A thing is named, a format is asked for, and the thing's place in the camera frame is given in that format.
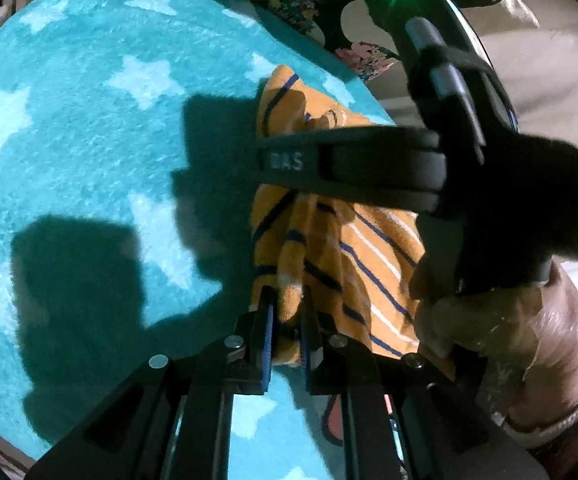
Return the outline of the person's right hand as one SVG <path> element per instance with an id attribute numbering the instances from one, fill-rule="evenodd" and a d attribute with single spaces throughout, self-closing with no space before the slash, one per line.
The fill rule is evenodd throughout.
<path id="1" fill-rule="evenodd" d="M 510 425 L 530 432 L 578 408 L 578 291 L 557 262 L 542 287 L 463 299 L 446 295 L 420 260 L 409 293 L 419 301 L 418 352 L 449 378 L 472 372 L 450 356 L 458 347 L 521 370 L 521 382 L 503 408 Z"/>

